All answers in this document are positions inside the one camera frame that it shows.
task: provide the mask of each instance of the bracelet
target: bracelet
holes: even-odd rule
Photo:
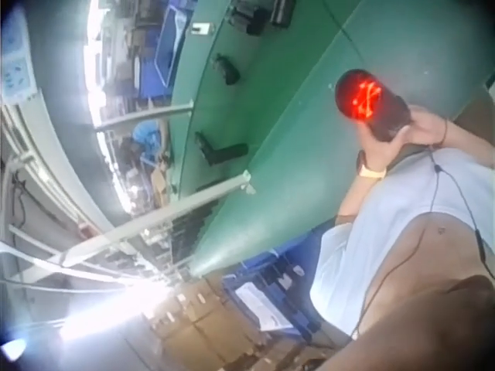
[[[445,131],[443,133],[443,137],[442,137],[442,140],[438,143],[435,143],[432,147],[435,148],[435,149],[440,149],[443,147],[443,144],[444,142],[446,141],[446,138],[447,138],[447,129],[449,127],[449,121],[447,119],[444,120],[445,122]]]

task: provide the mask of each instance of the white shirt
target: white shirt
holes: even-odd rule
[[[493,170],[453,148],[435,151],[433,157],[459,183],[481,237],[493,250]],[[310,297],[326,321],[351,335],[374,275],[402,230],[430,211],[435,186],[428,153],[408,157],[373,187],[352,224],[335,226],[323,235]],[[459,190],[443,172],[432,211],[474,229]]]

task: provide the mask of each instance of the blue shirt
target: blue shirt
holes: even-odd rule
[[[155,157],[162,147],[158,122],[156,120],[140,122],[132,131],[132,139],[144,148],[141,156],[142,161],[154,166]]]

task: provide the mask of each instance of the electrical outlet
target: electrical outlet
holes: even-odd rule
[[[9,60],[2,64],[2,93],[14,97],[31,87],[28,63],[25,58]]]

